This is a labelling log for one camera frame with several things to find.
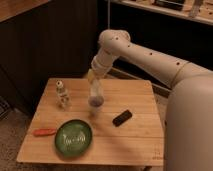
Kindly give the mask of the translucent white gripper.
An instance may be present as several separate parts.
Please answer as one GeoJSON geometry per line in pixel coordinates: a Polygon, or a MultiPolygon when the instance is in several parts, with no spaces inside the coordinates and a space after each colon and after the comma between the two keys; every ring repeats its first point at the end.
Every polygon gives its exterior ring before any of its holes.
{"type": "Polygon", "coordinates": [[[90,96],[102,96],[103,97],[102,86],[101,86],[100,80],[97,77],[93,82],[89,82],[89,84],[90,84],[90,96]]]}

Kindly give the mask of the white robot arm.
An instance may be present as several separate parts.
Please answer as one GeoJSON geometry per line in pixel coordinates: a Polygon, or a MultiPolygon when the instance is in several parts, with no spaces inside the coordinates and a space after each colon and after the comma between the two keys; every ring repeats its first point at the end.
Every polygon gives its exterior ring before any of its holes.
{"type": "Polygon", "coordinates": [[[213,71],[193,62],[174,57],[131,41],[125,30],[107,29],[98,38],[100,48],[88,71],[90,101],[103,104],[104,96],[100,79],[113,67],[119,57],[173,89],[178,95],[188,94],[192,99],[213,99],[213,71]]]}

